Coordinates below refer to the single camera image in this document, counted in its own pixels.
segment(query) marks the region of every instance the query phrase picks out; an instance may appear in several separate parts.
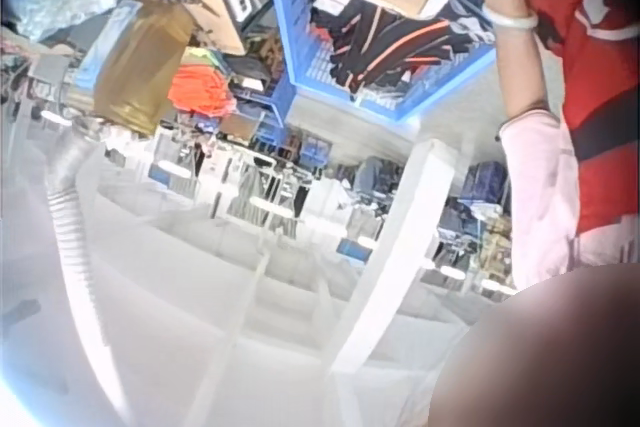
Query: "merchandise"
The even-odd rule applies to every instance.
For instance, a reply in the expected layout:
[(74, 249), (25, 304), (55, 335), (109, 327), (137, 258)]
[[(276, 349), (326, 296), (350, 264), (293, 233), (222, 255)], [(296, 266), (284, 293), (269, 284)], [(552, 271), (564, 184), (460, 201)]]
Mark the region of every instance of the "merchandise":
[(235, 98), (226, 79), (208, 65), (181, 65), (173, 77), (169, 99), (178, 110), (210, 117), (227, 117), (235, 110)]
[[(493, 43), (491, 24), (474, 2), (450, 0), (437, 17), (414, 20), (350, 0), (338, 15), (312, 8), (312, 30), (331, 39), (330, 75), (355, 95), (362, 87), (398, 86), (405, 73), (451, 61), (475, 44)], [(392, 95), (390, 90), (384, 94)]]

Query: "blue shelf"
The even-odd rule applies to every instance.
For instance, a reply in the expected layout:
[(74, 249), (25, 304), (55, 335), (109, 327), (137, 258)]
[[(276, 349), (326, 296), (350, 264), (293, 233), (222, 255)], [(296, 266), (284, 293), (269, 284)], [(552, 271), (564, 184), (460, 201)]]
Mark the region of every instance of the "blue shelf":
[[(261, 94), (250, 89), (233, 89), (233, 94), (236, 97), (258, 102), (270, 107), (271, 110), (264, 117), (263, 121), (277, 127), (284, 127), (287, 115), (289, 115), (289, 111), (291, 110), (291, 104), (296, 96), (296, 88), (289, 81), (289, 74), (285, 70), (270, 95)], [(243, 111), (239, 108), (238, 113), (252, 119), (258, 119), (260, 116), (260, 111), (257, 110), (255, 112), (249, 110)]]
[(329, 43), (309, 32), (311, 0), (274, 0), (280, 36), (291, 84), (302, 91), (327, 98), (331, 103), (365, 109), (390, 123), (401, 123), (433, 108), (445, 95), (473, 78), (495, 60), (495, 50), (482, 45), (453, 62), (427, 69), (412, 79), (408, 93), (399, 100), (381, 99), (364, 89), (353, 102), (349, 92), (331, 76)]

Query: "red clothing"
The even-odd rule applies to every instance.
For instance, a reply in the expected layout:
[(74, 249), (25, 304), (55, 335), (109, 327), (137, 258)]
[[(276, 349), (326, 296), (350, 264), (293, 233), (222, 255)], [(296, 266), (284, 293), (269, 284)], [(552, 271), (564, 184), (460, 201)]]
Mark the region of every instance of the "red clothing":
[(620, 0), (528, 0), (562, 57), (563, 115), (579, 160), (577, 233), (638, 213), (638, 24)]

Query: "pink sleeve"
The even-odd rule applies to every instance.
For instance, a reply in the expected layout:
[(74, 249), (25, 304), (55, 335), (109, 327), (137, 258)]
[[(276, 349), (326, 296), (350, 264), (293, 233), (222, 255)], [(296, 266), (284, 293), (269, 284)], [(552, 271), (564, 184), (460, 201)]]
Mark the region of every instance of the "pink sleeve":
[(513, 278), (526, 288), (544, 280), (540, 251), (557, 244), (554, 233), (540, 232), (540, 225), (558, 177), (560, 121), (550, 112), (530, 111), (505, 124), (500, 138), (511, 180)]

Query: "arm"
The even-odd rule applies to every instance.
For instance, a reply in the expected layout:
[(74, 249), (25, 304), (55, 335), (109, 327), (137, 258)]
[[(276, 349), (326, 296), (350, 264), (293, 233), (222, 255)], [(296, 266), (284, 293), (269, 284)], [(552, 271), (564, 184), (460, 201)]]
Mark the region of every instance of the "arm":
[[(528, 17), (526, 0), (485, 0), (502, 15)], [(542, 60), (533, 31), (495, 27), (500, 87), (507, 117), (513, 119), (531, 109), (547, 108)]]

